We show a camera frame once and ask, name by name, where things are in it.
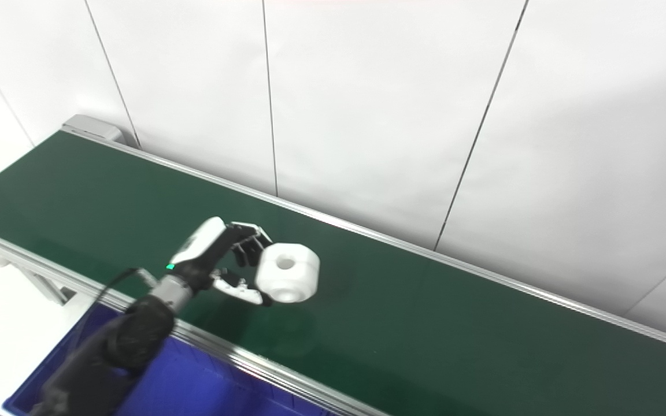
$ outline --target robotic hand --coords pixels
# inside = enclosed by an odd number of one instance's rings
[[[166,266],[167,274],[150,294],[82,343],[45,382],[42,402],[32,416],[101,416],[114,413],[158,355],[174,329],[175,317],[200,290],[215,287],[258,305],[271,305],[265,293],[226,269],[215,269],[227,252],[239,266],[257,266],[269,236],[254,224],[205,221]]]

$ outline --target blue bin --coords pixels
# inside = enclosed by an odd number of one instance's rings
[[[119,316],[95,305],[83,337]],[[3,407],[27,416],[40,401],[40,388],[63,363],[74,329],[40,363]],[[335,416],[302,398],[273,387],[173,337],[166,340],[116,416]]]

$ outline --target robot finger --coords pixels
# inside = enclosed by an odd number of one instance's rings
[[[269,238],[269,235],[267,235],[261,227],[258,227],[256,240],[261,244],[261,248],[267,248],[272,245],[272,239]]]
[[[235,256],[235,262],[238,263],[238,266],[244,267],[248,264],[248,260],[246,260],[246,252],[244,252],[241,246],[233,247],[233,255]]]
[[[257,242],[256,239],[251,240],[243,245],[243,250],[246,253],[249,266],[258,266],[258,261],[261,260],[261,252],[264,250],[261,243]]]
[[[224,269],[223,272],[220,273],[220,278],[232,287],[238,287],[240,286],[241,282],[245,281],[240,274],[227,269]]]

